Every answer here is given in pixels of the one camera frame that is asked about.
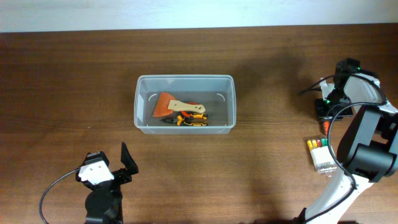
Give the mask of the orange bit holder strip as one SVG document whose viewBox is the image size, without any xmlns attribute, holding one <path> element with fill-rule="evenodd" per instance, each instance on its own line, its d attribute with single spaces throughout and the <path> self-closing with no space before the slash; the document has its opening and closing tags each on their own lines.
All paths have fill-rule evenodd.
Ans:
<svg viewBox="0 0 398 224">
<path fill-rule="evenodd" d="M 323 126 L 323 130 L 324 130 L 325 135 L 327 135 L 328 132 L 329 132 L 329 128 L 330 128 L 330 122 L 329 121 L 323 121 L 322 122 L 322 126 Z"/>
</svg>

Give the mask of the clear box of bits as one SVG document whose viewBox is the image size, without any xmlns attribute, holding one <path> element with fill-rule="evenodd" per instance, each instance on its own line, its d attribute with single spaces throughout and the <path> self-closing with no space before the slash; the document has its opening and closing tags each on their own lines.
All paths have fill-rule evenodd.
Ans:
<svg viewBox="0 0 398 224">
<path fill-rule="evenodd" d="M 310 152 L 313 166 L 318 174 L 332 177 L 337 166 L 329 150 L 326 138 L 308 139 L 307 146 Z"/>
</svg>

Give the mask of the orange black long-nose pliers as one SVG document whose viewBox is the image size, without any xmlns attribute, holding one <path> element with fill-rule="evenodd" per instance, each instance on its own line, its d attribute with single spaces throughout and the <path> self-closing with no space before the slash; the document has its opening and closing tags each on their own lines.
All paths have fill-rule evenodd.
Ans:
<svg viewBox="0 0 398 224">
<path fill-rule="evenodd" d="M 206 113 L 180 113 L 174 118 L 164 118 L 161 121 L 177 126 L 208 126 L 206 122 L 208 115 Z"/>
</svg>

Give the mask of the orange scraper wooden handle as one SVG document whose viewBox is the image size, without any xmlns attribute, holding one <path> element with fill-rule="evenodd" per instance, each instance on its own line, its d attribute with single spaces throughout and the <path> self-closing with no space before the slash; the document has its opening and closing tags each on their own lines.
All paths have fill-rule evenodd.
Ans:
<svg viewBox="0 0 398 224">
<path fill-rule="evenodd" d="M 161 92 L 155 106 L 153 117 L 165 117 L 171 115 L 174 112 L 191 111 L 194 113 L 204 113 L 205 107 L 201 104 L 188 104 L 177 100 L 174 96 L 169 93 Z"/>
</svg>

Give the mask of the red handled side cutters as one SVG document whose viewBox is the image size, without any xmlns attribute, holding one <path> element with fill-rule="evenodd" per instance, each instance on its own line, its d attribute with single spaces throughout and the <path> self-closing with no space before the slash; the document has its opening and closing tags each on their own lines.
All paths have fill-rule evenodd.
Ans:
<svg viewBox="0 0 398 224">
<path fill-rule="evenodd" d="M 189 105 L 197 105 L 196 102 L 187 102 L 187 104 L 189 104 Z M 192 112 L 192 111 L 181 111 L 181 114 L 184 117 L 192 117 L 195 114 L 195 112 Z"/>
</svg>

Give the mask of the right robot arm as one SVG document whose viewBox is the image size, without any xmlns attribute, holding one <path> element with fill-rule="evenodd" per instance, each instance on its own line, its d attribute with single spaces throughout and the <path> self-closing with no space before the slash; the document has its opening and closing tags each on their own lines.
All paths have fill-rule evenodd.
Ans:
<svg viewBox="0 0 398 224">
<path fill-rule="evenodd" d="M 332 83 L 322 78 L 300 94 L 322 93 L 315 109 L 326 136 L 307 145 L 315 169 L 334 176 L 294 223 L 338 223 L 366 189 L 397 171 L 397 108 L 381 90 L 378 75 L 346 58 L 330 78 Z"/>
</svg>

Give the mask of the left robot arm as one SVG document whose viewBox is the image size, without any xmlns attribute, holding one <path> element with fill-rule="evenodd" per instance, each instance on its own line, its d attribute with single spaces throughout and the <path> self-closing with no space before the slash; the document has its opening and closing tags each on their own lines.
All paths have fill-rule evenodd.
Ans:
<svg viewBox="0 0 398 224">
<path fill-rule="evenodd" d="M 88 153 L 78 168 L 75 179 L 91 192 L 85 200 L 85 222 L 90 224 L 119 224 L 123 222 L 123 193 L 121 186 L 130 183 L 139 168 L 124 142 L 121 143 L 123 168 L 110 171 L 103 151 Z"/>
</svg>

